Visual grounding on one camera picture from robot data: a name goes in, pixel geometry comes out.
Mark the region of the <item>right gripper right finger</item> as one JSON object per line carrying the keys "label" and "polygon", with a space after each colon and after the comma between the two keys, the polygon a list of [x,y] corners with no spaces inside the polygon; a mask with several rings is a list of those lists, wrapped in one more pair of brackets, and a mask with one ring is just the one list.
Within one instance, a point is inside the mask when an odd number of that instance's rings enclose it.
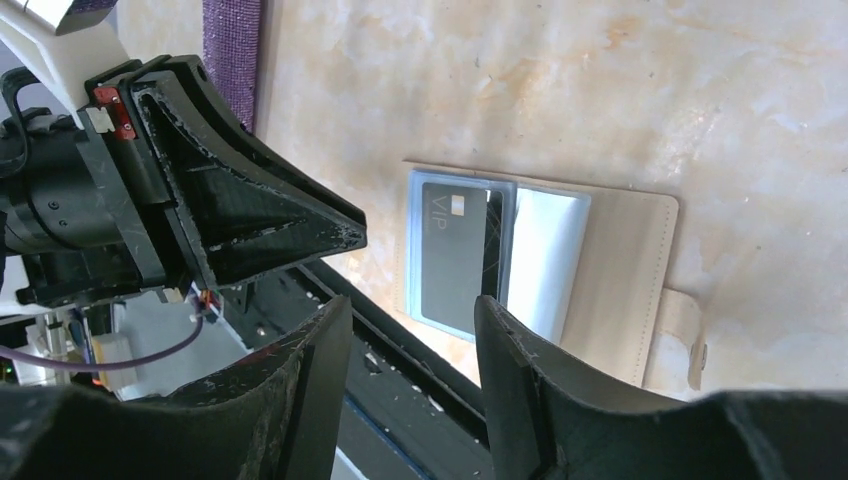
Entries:
{"label": "right gripper right finger", "polygon": [[499,479],[843,479],[843,391],[721,391],[693,402],[595,369],[475,302]]}

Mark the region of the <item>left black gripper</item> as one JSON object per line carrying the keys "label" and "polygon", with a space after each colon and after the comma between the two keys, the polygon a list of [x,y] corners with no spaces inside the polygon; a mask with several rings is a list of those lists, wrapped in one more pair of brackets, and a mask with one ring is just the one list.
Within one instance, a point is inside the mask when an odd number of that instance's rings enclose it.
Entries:
{"label": "left black gripper", "polygon": [[23,265],[21,305],[180,300],[196,268],[229,287],[367,244],[364,212],[249,132],[197,55],[90,78],[72,115],[22,108],[36,81],[1,78],[3,250]]}

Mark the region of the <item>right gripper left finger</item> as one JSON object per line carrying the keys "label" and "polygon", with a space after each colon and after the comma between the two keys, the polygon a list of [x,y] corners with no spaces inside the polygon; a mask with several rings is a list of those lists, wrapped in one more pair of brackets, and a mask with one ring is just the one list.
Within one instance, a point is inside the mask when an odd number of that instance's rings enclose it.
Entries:
{"label": "right gripper left finger", "polygon": [[327,479],[351,344],[351,303],[338,296],[277,341],[165,397],[5,387],[1,475]]}

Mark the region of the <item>beige card holder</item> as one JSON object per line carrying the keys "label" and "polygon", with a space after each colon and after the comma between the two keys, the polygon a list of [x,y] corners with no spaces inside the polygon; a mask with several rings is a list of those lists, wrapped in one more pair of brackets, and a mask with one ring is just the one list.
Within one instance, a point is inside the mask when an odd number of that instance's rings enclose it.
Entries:
{"label": "beige card holder", "polygon": [[398,203],[398,310],[421,314],[423,185],[504,193],[499,294],[524,326],[637,387],[685,397],[707,358],[696,300],[665,283],[678,201],[669,195],[407,162]]}

